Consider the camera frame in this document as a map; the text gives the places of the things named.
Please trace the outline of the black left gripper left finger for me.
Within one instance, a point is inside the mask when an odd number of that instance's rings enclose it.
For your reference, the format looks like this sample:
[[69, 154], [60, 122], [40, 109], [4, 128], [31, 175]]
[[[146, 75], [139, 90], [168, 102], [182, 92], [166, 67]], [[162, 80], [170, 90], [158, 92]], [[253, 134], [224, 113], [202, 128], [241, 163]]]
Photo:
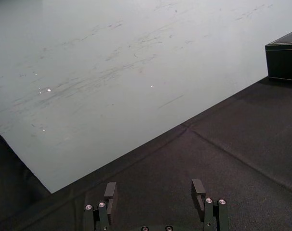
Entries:
[[104, 200], [96, 205], [87, 203], [84, 206], [85, 231], [110, 231], [112, 214], [117, 203], [117, 183], [109, 182], [106, 185]]

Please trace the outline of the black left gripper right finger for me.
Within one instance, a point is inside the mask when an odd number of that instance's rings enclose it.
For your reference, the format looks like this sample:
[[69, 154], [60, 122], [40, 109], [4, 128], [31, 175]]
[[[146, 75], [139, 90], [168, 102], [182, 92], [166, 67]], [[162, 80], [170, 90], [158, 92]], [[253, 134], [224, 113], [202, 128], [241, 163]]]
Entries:
[[203, 222], [204, 231], [228, 231], [227, 201], [223, 198], [212, 199], [199, 179], [191, 180], [191, 197], [198, 211], [199, 219]]

